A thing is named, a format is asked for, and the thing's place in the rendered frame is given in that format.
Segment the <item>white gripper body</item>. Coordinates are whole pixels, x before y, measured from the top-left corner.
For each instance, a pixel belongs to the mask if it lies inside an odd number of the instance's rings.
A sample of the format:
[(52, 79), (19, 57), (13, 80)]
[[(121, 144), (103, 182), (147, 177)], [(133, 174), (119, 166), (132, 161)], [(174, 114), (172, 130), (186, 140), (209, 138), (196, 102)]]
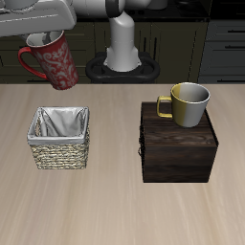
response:
[(34, 4), (24, 13), (0, 11), (0, 37), (71, 30), (76, 23), (70, 4)]

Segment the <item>red patterned mug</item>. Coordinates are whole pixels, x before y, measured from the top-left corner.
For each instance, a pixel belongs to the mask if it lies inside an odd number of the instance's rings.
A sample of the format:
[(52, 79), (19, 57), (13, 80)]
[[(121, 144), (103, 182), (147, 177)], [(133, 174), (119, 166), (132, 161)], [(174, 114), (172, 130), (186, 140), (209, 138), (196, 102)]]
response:
[[(32, 33), (26, 44), (18, 51), (18, 60), (27, 71), (48, 80), (56, 90), (67, 90), (78, 83), (78, 71), (64, 31)], [(35, 57), (43, 72), (29, 66), (22, 58), (24, 53)]]

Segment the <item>woven basket with white liner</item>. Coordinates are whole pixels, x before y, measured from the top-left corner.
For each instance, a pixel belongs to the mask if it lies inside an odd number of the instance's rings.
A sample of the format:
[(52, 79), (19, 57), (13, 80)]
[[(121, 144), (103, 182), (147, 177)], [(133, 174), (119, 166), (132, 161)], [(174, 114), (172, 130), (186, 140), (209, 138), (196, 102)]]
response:
[(84, 169), (90, 130), (87, 106), (38, 107), (27, 141), (38, 169)]

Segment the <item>yellow and white mug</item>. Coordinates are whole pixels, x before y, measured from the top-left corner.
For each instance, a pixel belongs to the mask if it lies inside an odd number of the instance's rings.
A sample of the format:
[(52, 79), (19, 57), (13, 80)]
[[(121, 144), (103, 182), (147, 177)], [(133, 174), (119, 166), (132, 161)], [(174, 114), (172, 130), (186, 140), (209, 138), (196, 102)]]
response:
[[(197, 83), (182, 82), (170, 89), (169, 96), (159, 96), (156, 111), (161, 118), (173, 119), (182, 127), (195, 127), (199, 124), (205, 108), (211, 98), (210, 91)], [(171, 113), (162, 113), (160, 103), (169, 101)]]

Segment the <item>dark kitchen cupboards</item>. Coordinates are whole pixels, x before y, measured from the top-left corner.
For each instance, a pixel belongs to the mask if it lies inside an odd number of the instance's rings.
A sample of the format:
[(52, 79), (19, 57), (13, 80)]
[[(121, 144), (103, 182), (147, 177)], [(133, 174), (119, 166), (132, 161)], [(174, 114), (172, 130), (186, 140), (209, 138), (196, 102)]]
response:
[[(147, 52), (160, 66), (160, 75), (153, 83), (195, 82), (203, 54), (207, 15), (203, 0), (167, 0), (162, 10), (125, 12), (133, 19), (134, 45)], [(87, 63), (98, 52), (106, 52), (111, 44), (110, 22), (107, 18), (79, 16), (75, 27), (64, 30), (81, 83), (92, 83), (86, 76)], [(40, 83), (46, 81), (27, 71), (18, 60), (18, 51), (26, 47), (19, 35), (0, 37), (0, 83)], [(23, 60), (43, 72), (35, 57), (24, 53)]]

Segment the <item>dark wooden cabinet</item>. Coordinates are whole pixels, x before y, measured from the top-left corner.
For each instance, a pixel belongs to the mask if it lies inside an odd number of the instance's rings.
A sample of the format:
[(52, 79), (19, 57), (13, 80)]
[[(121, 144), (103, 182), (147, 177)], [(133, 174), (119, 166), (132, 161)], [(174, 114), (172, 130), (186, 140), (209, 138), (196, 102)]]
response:
[(208, 111), (192, 128), (160, 118), (155, 102), (141, 106), (140, 148), (144, 183), (208, 183), (219, 142)]

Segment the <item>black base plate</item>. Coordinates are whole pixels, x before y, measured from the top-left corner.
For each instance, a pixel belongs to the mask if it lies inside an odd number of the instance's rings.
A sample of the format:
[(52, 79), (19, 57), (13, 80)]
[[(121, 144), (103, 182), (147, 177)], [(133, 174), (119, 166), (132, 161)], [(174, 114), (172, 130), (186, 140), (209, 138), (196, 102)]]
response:
[(96, 84), (150, 84), (160, 75), (159, 64), (147, 52), (139, 52), (141, 66), (129, 72), (116, 72), (103, 64), (106, 52), (98, 52), (85, 69), (86, 76)]

